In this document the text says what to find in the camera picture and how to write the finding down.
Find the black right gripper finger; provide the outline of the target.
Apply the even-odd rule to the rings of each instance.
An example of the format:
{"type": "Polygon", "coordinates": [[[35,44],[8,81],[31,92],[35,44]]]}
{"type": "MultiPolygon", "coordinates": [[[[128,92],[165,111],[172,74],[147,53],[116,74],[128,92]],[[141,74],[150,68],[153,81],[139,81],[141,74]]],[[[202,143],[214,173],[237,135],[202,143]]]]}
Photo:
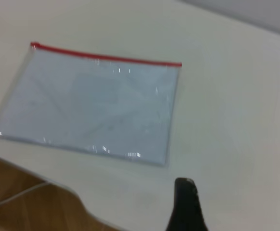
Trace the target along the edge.
{"type": "Polygon", "coordinates": [[[198,190],[189,178],[177,178],[174,183],[174,204],[168,231],[207,231],[198,190]]]}

